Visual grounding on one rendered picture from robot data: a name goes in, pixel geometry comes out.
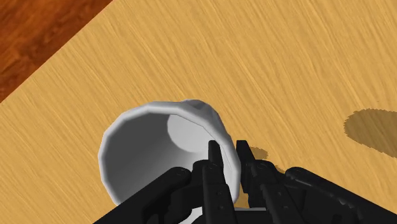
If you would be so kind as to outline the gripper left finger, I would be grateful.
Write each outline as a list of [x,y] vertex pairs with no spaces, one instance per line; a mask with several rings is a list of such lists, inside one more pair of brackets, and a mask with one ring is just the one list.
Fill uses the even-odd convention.
[[192,171],[169,169],[93,224],[181,224],[198,207],[204,211],[192,224],[238,224],[215,140]]

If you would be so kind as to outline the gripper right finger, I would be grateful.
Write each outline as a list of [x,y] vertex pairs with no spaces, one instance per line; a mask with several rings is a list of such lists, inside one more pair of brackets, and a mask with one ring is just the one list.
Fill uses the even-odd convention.
[[250,207],[264,207],[273,224],[397,224],[397,214],[301,167],[279,172],[238,140],[241,185]]

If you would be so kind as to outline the white cup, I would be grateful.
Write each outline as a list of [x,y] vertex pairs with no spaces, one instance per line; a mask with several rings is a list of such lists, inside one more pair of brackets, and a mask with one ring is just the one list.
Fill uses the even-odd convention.
[[[105,131],[98,158],[102,182],[115,207],[173,167],[193,170],[208,159],[208,143],[221,149],[232,202],[239,196],[240,162],[219,114],[200,100],[151,102],[122,113]],[[181,224],[192,224],[200,207]]]

